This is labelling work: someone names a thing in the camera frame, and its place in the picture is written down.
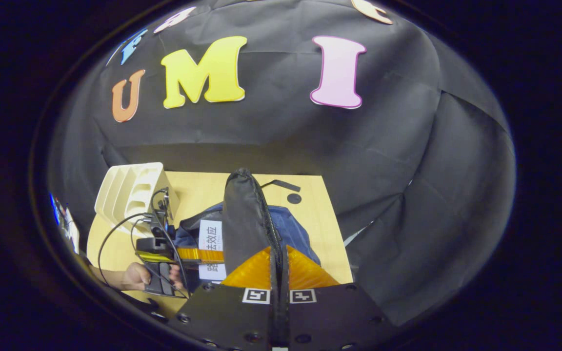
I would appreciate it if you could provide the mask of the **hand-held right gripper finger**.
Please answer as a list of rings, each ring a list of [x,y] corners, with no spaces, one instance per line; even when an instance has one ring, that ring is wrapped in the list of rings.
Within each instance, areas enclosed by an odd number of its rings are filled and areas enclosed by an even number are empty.
[[[270,351],[281,342],[280,254],[265,248],[219,284],[201,284],[168,326],[196,347]]]
[[[292,247],[283,279],[291,351],[374,351],[393,338],[395,327],[361,286],[336,281]]]

